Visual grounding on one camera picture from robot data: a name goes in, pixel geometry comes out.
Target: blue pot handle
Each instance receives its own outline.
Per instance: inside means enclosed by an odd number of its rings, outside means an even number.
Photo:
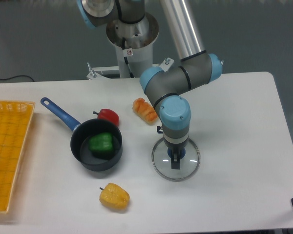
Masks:
[[[69,127],[70,130],[74,131],[80,123],[62,110],[59,106],[57,106],[53,101],[48,99],[47,97],[43,97],[40,100],[41,104],[44,105],[48,110],[50,110],[53,114],[59,117],[63,122]]]

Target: black pot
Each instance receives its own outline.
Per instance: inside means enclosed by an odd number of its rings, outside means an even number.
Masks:
[[[96,172],[105,171],[119,161],[123,152],[123,140],[122,134],[115,124],[105,119],[90,119],[84,123],[79,123],[50,99],[44,97],[40,102],[73,131],[70,148],[74,157],[84,167]],[[109,160],[101,159],[100,156],[96,156],[88,150],[88,139],[106,132],[113,135],[114,154]]]

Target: orange toy vegetable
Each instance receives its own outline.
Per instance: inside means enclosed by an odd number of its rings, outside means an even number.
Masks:
[[[154,108],[141,97],[133,102],[132,109],[137,116],[148,124],[153,124],[158,118]]]

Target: silver metal tube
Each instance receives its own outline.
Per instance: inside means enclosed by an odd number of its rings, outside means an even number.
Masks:
[[[161,0],[180,59],[204,50],[201,36],[187,0]]]

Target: blue joint cap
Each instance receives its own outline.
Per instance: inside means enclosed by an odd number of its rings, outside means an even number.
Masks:
[[[94,29],[96,28],[96,26],[94,26],[90,20],[88,19],[86,13],[84,12],[84,8],[83,8],[83,5],[82,5],[82,0],[77,0],[77,5],[78,5],[78,8],[79,8],[79,11],[84,19],[84,22],[86,23],[87,27],[90,28],[90,29]]]
[[[146,87],[149,81],[159,72],[164,72],[160,67],[150,67],[146,69],[140,76],[140,84],[143,89],[143,92],[146,92]]]
[[[221,74],[223,73],[223,66],[221,65],[221,62],[217,55],[215,54],[209,54],[210,60],[211,60],[211,76],[210,76],[210,82],[218,79]]]
[[[181,130],[190,124],[191,110],[186,99],[172,95],[164,99],[160,107],[162,124],[172,130]]]

